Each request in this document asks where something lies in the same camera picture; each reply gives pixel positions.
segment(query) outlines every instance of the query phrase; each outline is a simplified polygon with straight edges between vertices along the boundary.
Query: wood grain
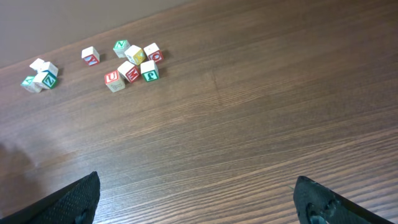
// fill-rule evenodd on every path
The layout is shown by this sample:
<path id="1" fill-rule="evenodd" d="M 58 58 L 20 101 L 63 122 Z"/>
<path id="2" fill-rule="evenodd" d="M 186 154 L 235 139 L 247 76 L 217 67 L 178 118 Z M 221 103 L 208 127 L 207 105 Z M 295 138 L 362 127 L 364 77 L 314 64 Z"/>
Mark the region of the wood grain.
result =
<path id="1" fill-rule="evenodd" d="M 306 175 L 398 222 L 397 27 L 395 0 L 201 0 L 39 55 L 53 90 L 2 68 L 0 211 L 97 170 L 96 223 L 298 223 Z M 160 80 L 111 93 L 118 39 Z"/>

